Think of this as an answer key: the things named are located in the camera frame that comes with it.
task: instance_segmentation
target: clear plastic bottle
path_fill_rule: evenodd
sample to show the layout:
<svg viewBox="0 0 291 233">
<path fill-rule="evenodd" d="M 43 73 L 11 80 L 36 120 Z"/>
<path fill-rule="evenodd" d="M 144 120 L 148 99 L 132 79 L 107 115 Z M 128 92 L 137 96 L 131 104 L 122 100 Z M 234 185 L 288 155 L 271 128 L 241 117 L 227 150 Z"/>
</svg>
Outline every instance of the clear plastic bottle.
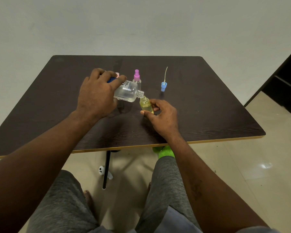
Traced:
<svg viewBox="0 0 291 233">
<path fill-rule="evenodd" d="M 141 90 L 141 80 L 139 75 L 139 70 L 135 70 L 134 79 L 132 80 L 134 83 L 138 84 L 138 90 Z"/>
<path fill-rule="evenodd" d="M 143 98 L 144 92 L 138 89 L 138 84 L 131 81 L 125 81 L 115 90 L 114 98 L 123 101 L 134 102 L 136 98 Z"/>
<path fill-rule="evenodd" d="M 150 111 L 151 113 L 154 114 L 150 100 L 146 96 L 143 96 L 142 98 L 140 98 L 139 104 L 142 110 Z"/>
</svg>

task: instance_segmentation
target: white wall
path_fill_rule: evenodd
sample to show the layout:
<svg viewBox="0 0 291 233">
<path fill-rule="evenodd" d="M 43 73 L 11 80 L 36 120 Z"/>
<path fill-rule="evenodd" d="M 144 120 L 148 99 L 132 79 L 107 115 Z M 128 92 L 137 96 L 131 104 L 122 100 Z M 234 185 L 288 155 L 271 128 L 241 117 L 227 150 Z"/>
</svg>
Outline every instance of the white wall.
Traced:
<svg viewBox="0 0 291 233">
<path fill-rule="evenodd" d="M 61 54 L 200 55 L 245 104 L 291 54 L 291 0 L 0 0 L 0 124 Z"/>
</svg>

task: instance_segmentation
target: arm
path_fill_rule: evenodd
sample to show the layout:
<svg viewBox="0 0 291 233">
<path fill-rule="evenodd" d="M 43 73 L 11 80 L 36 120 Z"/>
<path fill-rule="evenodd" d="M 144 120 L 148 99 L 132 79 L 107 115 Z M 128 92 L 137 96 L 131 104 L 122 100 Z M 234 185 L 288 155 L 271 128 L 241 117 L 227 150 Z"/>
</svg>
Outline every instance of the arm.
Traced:
<svg viewBox="0 0 291 233">
<path fill-rule="evenodd" d="M 0 160 L 0 232 L 18 232 L 54 182 L 82 137 L 116 108 L 114 91 L 126 80 L 94 69 L 86 77 L 78 106 L 66 119 Z"/>
<path fill-rule="evenodd" d="M 174 152 L 186 194 L 203 232 L 236 232 L 267 224 L 191 149 L 178 130 L 177 110 L 150 100 L 159 115 L 141 111 Z"/>
</svg>

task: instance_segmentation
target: pink spray nozzle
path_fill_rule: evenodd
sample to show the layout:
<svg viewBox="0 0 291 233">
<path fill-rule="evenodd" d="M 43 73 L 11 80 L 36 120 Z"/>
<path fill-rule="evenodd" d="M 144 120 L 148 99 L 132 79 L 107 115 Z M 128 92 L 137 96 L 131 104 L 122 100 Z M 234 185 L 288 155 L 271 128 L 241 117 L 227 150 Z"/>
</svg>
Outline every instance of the pink spray nozzle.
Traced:
<svg viewBox="0 0 291 233">
<path fill-rule="evenodd" d="M 140 79 L 139 70 L 135 70 L 134 80 L 138 81 Z"/>
</svg>

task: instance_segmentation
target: table top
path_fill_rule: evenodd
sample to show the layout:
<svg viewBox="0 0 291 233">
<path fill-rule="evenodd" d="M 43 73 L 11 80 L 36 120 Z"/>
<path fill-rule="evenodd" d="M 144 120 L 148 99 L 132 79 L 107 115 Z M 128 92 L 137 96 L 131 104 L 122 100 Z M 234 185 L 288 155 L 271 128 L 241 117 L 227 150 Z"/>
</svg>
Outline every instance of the table top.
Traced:
<svg viewBox="0 0 291 233">
<path fill-rule="evenodd" d="M 161 92 L 165 69 L 167 88 Z M 148 98 L 178 110 L 179 130 L 189 143 L 258 138 L 264 130 L 200 56 L 55 55 L 0 126 L 0 156 L 47 131 L 77 106 L 80 86 L 94 68 L 133 79 L 139 69 Z M 140 115 L 139 99 L 119 101 L 74 148 L 74 153 L 159 146 L 166 141 Z"/>
</svg>

